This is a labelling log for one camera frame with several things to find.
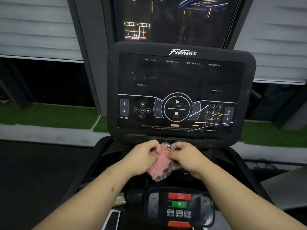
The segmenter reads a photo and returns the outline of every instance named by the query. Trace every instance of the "handlebar control panel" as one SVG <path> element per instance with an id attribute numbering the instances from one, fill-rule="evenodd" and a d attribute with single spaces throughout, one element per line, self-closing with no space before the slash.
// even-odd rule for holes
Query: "handlebar control panel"
<path id="1" fill-rule="evenodd" d="M 144 219 L 168 227 L 210 227 L 215 210 L 209 193 L 183 188 L 151 188 L 144 196 Z"/>

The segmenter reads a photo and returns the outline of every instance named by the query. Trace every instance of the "treadmill console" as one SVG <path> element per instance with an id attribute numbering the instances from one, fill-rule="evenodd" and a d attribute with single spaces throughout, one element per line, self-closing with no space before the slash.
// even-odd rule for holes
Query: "treadmill console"
<path id="1" fill-rule="evenodd" d="M 254 73 L 247 52 L 116 43 L 108 57 L 108 131 L 232 145 L 241 135 Z"/>
<path id="2" fill-rule="evenodd" d="M 191 228 L 214 222 L 209 194 L 183 188 L 150 188 L 144 199 L 144 218 L 153 224 Z"/>

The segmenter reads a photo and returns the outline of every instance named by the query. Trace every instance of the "fitness logo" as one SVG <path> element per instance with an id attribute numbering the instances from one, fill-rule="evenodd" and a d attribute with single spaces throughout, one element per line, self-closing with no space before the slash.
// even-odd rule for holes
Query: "fitness logo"
<path id="1" fill-rule="evenodd" d="M 171 55 L 173 52 L 176 55 L 196 55 L 196 51 L 180 50 L 180 49 L 173 49 L 169 55 Z"/>

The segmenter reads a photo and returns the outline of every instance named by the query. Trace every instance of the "white roller blind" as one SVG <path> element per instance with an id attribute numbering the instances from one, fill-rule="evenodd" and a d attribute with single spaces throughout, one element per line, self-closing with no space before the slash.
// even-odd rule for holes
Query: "white roller blind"
<path id="1" fill-rule="evenodd" d="M 255 80 L 307 82 L 307 0 L 254 0 L 236 50 L 257 61 Z"/>
<path id="2" fill-rule="evenodd" d="M 67 0 L 0 0 L 0 55 L 82 61 Z"/>

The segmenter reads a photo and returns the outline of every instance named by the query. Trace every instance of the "forearm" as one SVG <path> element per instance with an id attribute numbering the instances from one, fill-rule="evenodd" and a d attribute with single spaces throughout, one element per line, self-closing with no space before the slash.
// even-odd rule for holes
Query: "forearm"
<path id="1" fill-rule="evenodd" d="M 233 230 L 307 229 L 207 158 L 199 174 Z"/>
<path id="2" fill-rule="evenodd" d="M 117 162 L 34 229 L 101 230 L 117 195 L 130 177 L 127 165 Z"/>

